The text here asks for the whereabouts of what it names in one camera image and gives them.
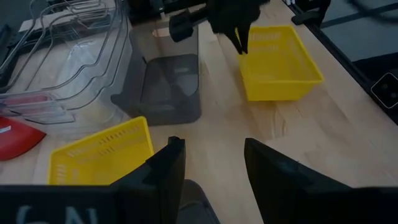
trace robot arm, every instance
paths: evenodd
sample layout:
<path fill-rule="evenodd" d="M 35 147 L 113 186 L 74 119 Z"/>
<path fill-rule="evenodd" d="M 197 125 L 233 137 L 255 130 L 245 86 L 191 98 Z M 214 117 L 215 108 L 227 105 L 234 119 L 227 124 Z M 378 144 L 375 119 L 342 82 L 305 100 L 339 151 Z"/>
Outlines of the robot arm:
<path fill-rule="evenodd" d="M 269 0 L 208 0 L 205 7 L 193 13 L 185 11 L 171 17 L 170 35 L 179 42 L 192 35 L 195 25 L 208 20 L 213 32 L 225 34 L 239 54 L 248 53 L 250 26 L 260 16 L 260 5 L 266 2 Z"/>

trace dark gray container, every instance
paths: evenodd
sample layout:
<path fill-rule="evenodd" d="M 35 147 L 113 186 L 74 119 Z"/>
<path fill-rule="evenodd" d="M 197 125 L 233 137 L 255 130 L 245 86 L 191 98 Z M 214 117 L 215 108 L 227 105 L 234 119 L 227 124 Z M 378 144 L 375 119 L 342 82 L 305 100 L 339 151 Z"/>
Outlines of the dark gray container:
<path fill-rule="evenodd" d="M 201 116 L 197 28 L 175 43 L 168 22 L 147 22 L 133 27 L 130 41 L 126 81 L 113 103 L 130 117 L 145 116 L 149 125 L 196 121 Z"/>

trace red plastic lid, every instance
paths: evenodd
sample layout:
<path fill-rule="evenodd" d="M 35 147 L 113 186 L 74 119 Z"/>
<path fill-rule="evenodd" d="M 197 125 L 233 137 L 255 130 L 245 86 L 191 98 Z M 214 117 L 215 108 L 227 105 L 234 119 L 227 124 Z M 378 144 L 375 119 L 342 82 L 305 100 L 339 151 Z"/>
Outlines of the red plastic lid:
<path fill-rule="evenodd" d="M 45 133 L 17 121 L 0 117 L 0 161 L 15 158 L 32 149 Z"/>

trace yellow basket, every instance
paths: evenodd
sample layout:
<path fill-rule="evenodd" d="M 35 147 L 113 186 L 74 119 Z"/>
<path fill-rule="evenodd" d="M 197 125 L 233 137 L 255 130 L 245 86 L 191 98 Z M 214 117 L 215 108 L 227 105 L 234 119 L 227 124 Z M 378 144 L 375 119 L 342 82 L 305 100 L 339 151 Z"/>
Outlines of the yellow basket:
<path fill-rule="evenodd" d="M 248 50 L 239 67 L 250 101 L 298 100 L 323 81 L 292 26 L 253 27 Z"/>
<path fill-rule="evenodd" d="M 153 155 L 146 119 L 134 118 L 54 151 L 49 184 L 109 185 Z"/>

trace black cable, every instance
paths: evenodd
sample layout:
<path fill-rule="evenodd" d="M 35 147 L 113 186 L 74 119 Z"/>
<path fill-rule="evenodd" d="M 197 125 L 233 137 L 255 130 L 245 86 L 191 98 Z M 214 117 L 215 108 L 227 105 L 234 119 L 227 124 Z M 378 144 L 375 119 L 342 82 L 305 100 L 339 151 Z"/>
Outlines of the black cable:
<path fill-rule="evenodd" d="M 360 3 L 360 0 L 346 0 L 348 4 L 352 5 L 362 16 L 373 18 L 379 22 L 388 24 L 398 24 L 398 17 L 383 16 L 371 12 L 371 8 Z"/>

